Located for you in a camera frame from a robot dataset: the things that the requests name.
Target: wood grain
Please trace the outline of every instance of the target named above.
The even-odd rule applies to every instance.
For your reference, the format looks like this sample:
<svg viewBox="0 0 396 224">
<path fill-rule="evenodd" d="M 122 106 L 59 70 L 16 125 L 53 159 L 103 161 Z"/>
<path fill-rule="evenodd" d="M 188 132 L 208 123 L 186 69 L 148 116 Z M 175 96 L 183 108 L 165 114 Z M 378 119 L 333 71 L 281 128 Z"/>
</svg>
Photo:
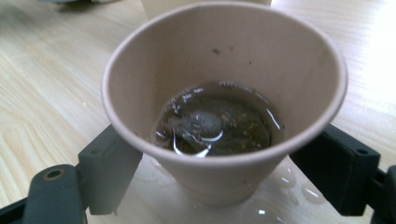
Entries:
<svg viewBox="0 0 396 224">
<path fill-rule="evenodd" d="M 312 23 L 336 42 L 349 86 L 333 124 L 380 152 L 382 169 L 395 164 L 396 3 L 273 0 L 272 8 Z M 103 70 L 115 47 L 145 20 L 138 0 L 0 1 L 0 207 L 26 197 L 42 169 L 76 164 L 77 154 L 109 124 L 100 96 Z M 340 217 L 328 203 L 308 202 L 302 194 L 306 177 L 289 159 L 280 166 L 291 167 L 296 186 L 279 188 L 271 177 L 246 203 L 208 209 L 186 198 L 145 156 L 119 215 L 89 216 L 89 222 L 256 223 L 279 217 L 288 223 L 369 223 L 370 209 L 364 217 Z M 272 217 L 258 216 L 260 208 Z"/>
</svg>

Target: cup rim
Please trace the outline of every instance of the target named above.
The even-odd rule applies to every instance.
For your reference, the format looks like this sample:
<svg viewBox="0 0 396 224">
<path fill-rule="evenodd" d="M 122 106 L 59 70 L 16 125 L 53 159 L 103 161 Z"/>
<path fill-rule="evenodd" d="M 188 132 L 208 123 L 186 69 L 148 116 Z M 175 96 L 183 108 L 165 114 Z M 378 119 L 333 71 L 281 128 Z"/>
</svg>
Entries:
<svg viewBox="0 0 396 224">
<path fill-rule="evenodd" d="M 111 102 L 111 97 L 109 95 L 108 81 L 110 80 L 111 70 L 114 62 L 120 57 L 120 55 L 124 51 L 124 47 L 128 45 L 136 36 L 140 33 L 144 32 L 150 26 L 161 22 L 162 20 L 176 16 L 179 13 L 189 11 L 198 7 L 244 7 L 244 8 L 254 8 L 262 11 L 266 11 L 269 13 L 274 13 L 279 17 L 283 17 L 289 20 L 293 20 L 294 22 L 299 23 L 303 27 L 311 30 L 313 33 L 317 34 L 319 38 L 323 40 L 325 45 L 328 46 L 328 49 L 331 55 L 336 60 L 336 70 L 338 74 L 338 82 L 335 90 L 335 94 L 325 109 L 324 113 L 316 120 L 312 125 L 306 128 L 304 131 L 294 135 L 292 138 L 287 141 L 281 142 L 274 146 L 268 147 L 265 150 L 259 150 L 250 153 L 244 154 L 236 154 L 236 155 L 228 155 L 228 156 L 216 156 L 216 157 L 205 157 L 197 158 L 193 156 L 184 156 L 178 155 L 174 151 L 164 150 L 163 148 L 156 147 L 154 144 L 142 139 L 141 137 L 135 135 L 132 131 L 130 131 L 126 125 L 124 125 L 120 118 L 118 117 L 114 106 Z M 186 5 L 183 7 L 178 7 L 176 9 L 170 10 L 168 12 L 163 13 L 160 16 L 157 16 L 150 21 L 145 22 L 140 27 L 131 32 L 116 48 L 112 56 L 110 57 L 108 64 L 106 66 L 103 81 L 102 81 L 102 101 L 104 104 L 105 111 L 107 116 L 109 117 L 113 127 L 119 133 L 119 135 L 125 139 L 130 145 L 136 147 L 138 150 L 154 157 L 155 159 L 159 158 L 162 161 L 172 161 L 177 163 L 184 163 L 189 165 L 198 165 L 198 166 L 208 166 L 208 167 L 227 167 L 227 166 L 235 166 L 236 164 L 243 165 L 247 163 L 258 163 L 262 162 L 262 158 L 267 158 L 268 160 L 272 158 L 285 157 L 294 150 L 304 146 L 309 141 L 313 140 L 316 136 L 318 136 L 326 126 L 330 124 L 333 118 L 336 116 L 338 110 L 341 108 L 345 97 L 347 94 L 347 65 L 345 60 L 336 46 L 336 44 L 319 28 L 314 25 L 302 21 L 301 19 L 292 17 L 291 15 L 287 15 L 283 12 L 274 10 L 265 5 L 248 3 L 248 2 L 226 2 L 226 1 L 218 1 L 218 2 L 200 2 L 194 3 L 190 5 Z"/>
</svg>

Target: water droplet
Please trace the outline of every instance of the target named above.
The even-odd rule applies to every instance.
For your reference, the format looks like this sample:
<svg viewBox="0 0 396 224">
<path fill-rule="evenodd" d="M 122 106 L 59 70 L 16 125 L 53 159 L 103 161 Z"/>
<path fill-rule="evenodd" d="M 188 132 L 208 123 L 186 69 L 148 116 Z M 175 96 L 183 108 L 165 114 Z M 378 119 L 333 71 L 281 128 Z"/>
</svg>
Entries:
<svg viewBox="0 0 396 224">
<path fill-rule="evenodd" d="M 154 165 L 154 167 L 162 167 L 161 164 L 157 160 L 155 160 L 154 158 L 151 158 L 150 161 L 151 161 L 151 164 Z"/>
<path fill-rule="evenodd" d="M 247 206 L 243 218 L 251 223 L 287 223 L 273 203 L 260 200 L 255 200 Z"/>
<path fill-rule="evenodd" d="M 293 191 L 289 190 L 289 197 L 291 199 L 291 202 L 294 203 L 296 206 L 298 206 L 300 203 L 298 202 L 295 194 L 293 193 Z"/>
<path fill-rule="evenodd" d="M 302 191 L 305 198 L 311 203 L 321 204 L 326 202 L 323 194 L 320 193 L 320 191 L 314 186 L 314 184 L 312 184 L 312 182 L 306 182 L 304 185 L 302 185 Z"/>
<path fill-rule="evenodd" d="M 273 172 L 274 181 L 283 188 L 291 188 L 296 184 L 296 176 L 289 166 L 279 166 Z"/>
</svg>

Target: beige paper cup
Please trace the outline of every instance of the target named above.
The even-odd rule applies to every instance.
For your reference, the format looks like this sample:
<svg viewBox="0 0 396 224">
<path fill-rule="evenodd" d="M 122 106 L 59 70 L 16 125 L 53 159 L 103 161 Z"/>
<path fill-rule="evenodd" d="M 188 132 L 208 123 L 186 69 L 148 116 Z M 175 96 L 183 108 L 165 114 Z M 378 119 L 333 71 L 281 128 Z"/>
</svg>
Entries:
<svg viewBox="0 0 396 224">
<path fill-rule="evenodd" d="M 188 4 L 197 2 L 213 2 L 216 0 L 142 0 L 143 8 L 146 11 L 146 15 L 149 19 L 152 19 L 158 15 L 163 14 L 166 11 L 175 9 L 177 7 L 186 6 Z M 271 5 L 271 0 L 239 0 L 251 3 L 259 3 L 267 6 Z"/>
<path fill-rule="evenodd" d="M 285 140 L 258 152 L 196 158 L 150 141 L 168 101 L 212 80 L 265 95 L 285 123 Z M 191 197 L 244 201 L 275 167 L 331 122 L 347 89 L 346 65 L 316 28 L 250 3 L 200 3 L 142 25 L 111 57 L 103 80 L 106 112 L 120 135 L 154 157 Z"/>
</svg>

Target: table surface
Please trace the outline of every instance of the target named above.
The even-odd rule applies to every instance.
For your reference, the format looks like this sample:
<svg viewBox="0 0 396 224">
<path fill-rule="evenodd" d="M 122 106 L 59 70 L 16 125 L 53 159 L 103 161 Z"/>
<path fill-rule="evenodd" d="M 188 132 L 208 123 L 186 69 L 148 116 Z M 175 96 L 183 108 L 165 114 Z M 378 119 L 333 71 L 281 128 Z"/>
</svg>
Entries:
<svg viewBox="0 0 396 224">
<path fill-rule="evenodd" d="M 273 0 L 272 8 L 312 23 L 339 46 L 349 85 L 332 124 L 381 153 L 380 168 L 387 170 L 396 163 L 396 2 Z M 0 207 L 26 197 L 39 171 L 77 164 L 77 154 L 109 124 L 100 92 L 104 68 L 117 45 L 146 20 L 139 0 L 67 5 L 0 1 Z M 285 171 L 295 177 L 293 186 L 279 182 Z M 145 156 L 119 215 L 88 219 L 369 223 L 371 208 L 363 217 L 340 217 L 329 203 L 310 199 L 307 184 L 286 158 L 246 202 L 208 208 L 179 192 L 161 165 Z"/>
</svg>

